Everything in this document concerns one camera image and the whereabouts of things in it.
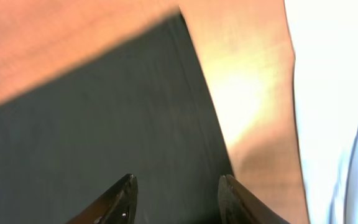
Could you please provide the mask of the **black t-shirt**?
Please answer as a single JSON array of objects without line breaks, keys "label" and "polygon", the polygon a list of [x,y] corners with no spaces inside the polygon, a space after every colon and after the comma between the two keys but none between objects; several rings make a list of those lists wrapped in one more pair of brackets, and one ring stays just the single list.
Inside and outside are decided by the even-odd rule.
[{"label": "black t-shirt", "polygon": [[231,171],[179,13],[0,106],[0,223],[65,223],[126,174],[137,223],[219,223]]}]

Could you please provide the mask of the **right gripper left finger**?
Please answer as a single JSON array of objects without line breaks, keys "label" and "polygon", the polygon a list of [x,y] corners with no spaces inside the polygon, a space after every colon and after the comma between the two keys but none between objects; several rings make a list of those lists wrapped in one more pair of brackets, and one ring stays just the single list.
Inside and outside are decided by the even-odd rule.
[{"label": "right gripper left finger", "polygon": [[126,174],[67,224],[134,224],[138,182]]}]

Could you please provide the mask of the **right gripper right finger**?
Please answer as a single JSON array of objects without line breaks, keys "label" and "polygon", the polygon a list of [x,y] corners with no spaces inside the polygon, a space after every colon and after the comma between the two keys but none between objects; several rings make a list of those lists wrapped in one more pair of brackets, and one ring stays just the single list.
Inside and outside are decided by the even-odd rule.
[{"label": "right gripper right finger", "polygon": [[222,175],[218,204],[223,224],[289,224],[232,175]]}]

